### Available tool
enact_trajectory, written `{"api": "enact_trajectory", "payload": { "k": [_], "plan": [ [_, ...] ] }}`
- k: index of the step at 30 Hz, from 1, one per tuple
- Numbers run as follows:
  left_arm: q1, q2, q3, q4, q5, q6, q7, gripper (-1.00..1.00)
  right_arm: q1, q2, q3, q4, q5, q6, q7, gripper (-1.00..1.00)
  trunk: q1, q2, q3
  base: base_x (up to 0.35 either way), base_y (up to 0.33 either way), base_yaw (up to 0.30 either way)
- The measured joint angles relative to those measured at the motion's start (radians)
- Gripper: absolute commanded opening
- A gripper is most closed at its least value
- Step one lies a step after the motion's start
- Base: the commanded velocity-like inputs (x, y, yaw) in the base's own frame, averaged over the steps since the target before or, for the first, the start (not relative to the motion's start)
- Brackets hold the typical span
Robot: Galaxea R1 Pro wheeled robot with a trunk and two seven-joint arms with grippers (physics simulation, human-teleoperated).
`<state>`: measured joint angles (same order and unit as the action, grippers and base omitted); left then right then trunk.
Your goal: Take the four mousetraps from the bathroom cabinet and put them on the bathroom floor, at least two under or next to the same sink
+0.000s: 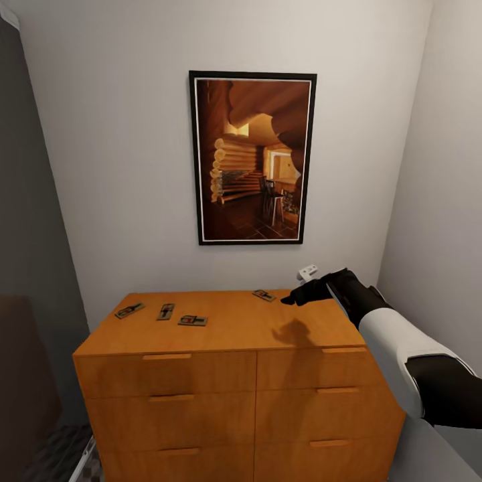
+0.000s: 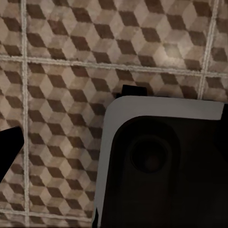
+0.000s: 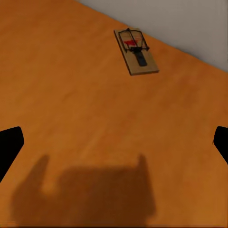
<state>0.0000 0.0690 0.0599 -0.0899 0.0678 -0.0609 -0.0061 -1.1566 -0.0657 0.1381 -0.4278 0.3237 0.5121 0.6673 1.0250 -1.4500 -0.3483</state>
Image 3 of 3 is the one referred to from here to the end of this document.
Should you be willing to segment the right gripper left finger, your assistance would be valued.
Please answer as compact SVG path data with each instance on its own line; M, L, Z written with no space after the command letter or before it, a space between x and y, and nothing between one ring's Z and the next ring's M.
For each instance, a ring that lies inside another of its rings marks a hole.
M22 129L17 126L0 132L0 182L24 145Z

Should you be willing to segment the mousetrap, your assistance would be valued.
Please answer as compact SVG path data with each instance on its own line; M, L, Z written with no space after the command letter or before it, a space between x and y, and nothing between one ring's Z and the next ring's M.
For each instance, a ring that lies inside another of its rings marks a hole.
M139 28L114 29L130 76L159 73L159 68Z

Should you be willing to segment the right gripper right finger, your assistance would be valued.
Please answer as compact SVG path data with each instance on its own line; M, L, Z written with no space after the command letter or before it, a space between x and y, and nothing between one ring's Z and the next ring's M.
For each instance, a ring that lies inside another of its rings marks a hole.
M228 128L218 126L214 136L214 144L228 163Z

